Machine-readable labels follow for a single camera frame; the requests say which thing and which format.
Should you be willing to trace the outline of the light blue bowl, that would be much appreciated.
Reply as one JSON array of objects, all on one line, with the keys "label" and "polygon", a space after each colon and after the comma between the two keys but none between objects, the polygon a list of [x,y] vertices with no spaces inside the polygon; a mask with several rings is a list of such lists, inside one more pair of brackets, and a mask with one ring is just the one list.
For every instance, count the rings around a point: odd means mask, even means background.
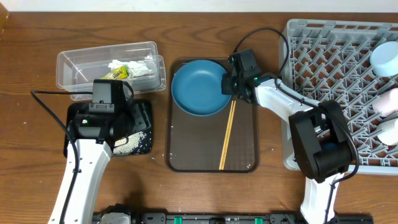
[{"label": "light blue bowl", "polygon": [[370,63],[377,76],[397,75],[397,42],[385,42],[376,47],[371,54]]}]

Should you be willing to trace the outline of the dark blue round plate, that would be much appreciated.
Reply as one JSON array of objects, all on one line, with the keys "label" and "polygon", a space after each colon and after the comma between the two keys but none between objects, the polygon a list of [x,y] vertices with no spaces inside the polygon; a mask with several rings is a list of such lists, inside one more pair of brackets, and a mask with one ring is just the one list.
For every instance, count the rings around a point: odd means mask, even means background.
[{"label": "dark blue round plate", "polygon": [[194,60],[179,68],[171,84],[174,102],[194,116],[211,116],[222,111],[232,96],[221,93],[227,71],[211,60]]}]

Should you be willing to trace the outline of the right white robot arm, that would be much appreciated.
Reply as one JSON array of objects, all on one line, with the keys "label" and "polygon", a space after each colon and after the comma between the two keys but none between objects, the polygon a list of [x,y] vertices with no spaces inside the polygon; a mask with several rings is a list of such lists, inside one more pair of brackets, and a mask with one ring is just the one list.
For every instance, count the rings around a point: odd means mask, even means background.
[{"label": "right white robot arm", "polygon": [[329,223],[338,184],[357,156],[340,104],[310,100],[263,74],[252,50],[234,52],[228,61],[232,72],[222,77],[222,94],[267,108],[286,124],[285,149],[306,177],[300,213],[307,223]]}]

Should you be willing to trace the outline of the white cup green inside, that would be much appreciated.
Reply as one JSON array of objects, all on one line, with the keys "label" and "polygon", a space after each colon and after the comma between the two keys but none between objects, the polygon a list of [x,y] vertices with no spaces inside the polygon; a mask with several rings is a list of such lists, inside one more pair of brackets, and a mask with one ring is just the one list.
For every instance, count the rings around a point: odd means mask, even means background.
[{"label": "white cup green inside", "polygon": [[398,130],[397,130],[398,120],[392,119],[386,122],[381,123],[377,130],[379,133],[377,134],[377,138],[383,144],[388,146],[397,145],[398,142]]}]

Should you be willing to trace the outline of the white paper napkin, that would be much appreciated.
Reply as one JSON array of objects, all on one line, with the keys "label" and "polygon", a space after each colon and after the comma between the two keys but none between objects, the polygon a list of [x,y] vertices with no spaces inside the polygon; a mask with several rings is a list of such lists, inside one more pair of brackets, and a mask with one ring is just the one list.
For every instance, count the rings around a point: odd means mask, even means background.
[{"label": "white paper napkin", "polygon": [[140,77],[143,75],[153,74],[156,72],[156,64],[153,61],[130,61],[130,62],[122,62],[119,60],[112,60],[112,62],[108,65],[108,67],[112,70],[117,69],[119,67],[126,67],[127,73],[130,77]]}]

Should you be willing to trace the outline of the white cup pink inside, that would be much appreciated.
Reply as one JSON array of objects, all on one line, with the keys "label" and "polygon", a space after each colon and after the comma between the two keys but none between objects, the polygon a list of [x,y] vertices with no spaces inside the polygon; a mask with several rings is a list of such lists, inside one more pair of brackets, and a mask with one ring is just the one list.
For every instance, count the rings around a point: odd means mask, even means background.
[{"label": "white cup pink inside", "polygon": [[397,112],[397,88],[393,88],[382,95],[379,95],[372,104],[373,110],[380,113],[380,116],[387,117],[390,114]]}]

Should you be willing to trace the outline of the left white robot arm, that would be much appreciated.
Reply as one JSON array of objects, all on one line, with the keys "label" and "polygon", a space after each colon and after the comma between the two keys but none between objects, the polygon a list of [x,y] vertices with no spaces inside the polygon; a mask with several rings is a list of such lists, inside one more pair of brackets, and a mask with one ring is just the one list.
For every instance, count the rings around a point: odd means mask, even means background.
[{"label": "left white robot arm", "polygon": [[126,88],[121,80],[95,80],[87,111],[70,121],[67,164],[49,223],[91,222],[114,144],[134,130],[133,97],[125,95]]}]

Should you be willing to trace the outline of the yellow green snack wrapper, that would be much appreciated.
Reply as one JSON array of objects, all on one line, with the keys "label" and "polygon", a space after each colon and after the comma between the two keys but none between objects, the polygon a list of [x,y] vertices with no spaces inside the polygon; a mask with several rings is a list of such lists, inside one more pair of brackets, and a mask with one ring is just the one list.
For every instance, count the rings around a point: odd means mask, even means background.
[{"label": "yellow green snack wrapper", "polygon": [[129,77],[126,66],[121,66],[111,70],[107,75],[103,76],[103,80],[124,80]]}]

